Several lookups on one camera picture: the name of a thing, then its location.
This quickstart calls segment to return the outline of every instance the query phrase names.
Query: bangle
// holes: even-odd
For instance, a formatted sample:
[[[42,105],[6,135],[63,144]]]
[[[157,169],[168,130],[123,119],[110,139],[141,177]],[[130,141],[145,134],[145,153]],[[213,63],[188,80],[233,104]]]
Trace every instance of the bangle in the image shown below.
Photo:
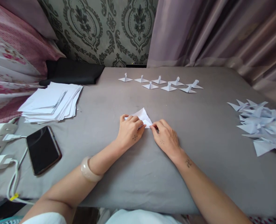
[[[85,157],[82,161],[82,164],[81,164],[82,174],[85,178],[87,178],[91,182],[98,182],[103,178],[103,175],[95,175],[94,173],[92,173],[92,171],[88,166],[89,159],[90,159],[89,157]]]

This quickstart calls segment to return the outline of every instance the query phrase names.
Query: white sleeve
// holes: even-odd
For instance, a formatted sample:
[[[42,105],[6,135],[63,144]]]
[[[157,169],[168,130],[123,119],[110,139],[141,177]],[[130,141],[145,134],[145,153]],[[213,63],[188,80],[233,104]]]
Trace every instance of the white sleeve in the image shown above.
[[[56,212],[43,213],[37,216],[34,216],[24,224],[44,224],[44,223],[53,223],[53,224],[66,224],[64,217]]]

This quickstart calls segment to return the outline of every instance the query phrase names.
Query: mauve curtain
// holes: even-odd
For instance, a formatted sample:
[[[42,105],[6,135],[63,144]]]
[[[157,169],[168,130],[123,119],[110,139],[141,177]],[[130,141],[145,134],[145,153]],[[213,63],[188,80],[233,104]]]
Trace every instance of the mauve curtain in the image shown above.
[[[147,67],[223,66],[276,102],[276,0],[160,0]]]

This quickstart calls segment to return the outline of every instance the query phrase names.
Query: black cloth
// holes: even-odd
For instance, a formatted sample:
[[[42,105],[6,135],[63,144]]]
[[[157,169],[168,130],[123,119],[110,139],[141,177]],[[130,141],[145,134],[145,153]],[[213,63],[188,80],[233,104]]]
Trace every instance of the black cloth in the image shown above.
[[[50,82],[64,84],[88,85],[96,84],[105,66],[59,58],[58,61],[46,61],[48,79],[39,82],[47,86]]]

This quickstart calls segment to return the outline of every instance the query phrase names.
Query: wallpaper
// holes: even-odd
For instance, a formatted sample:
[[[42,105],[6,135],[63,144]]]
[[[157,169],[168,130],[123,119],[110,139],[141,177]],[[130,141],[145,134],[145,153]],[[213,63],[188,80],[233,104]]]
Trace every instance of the wallpaper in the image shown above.
[[[70,59],[147,64],[158,0],[39,0]]]

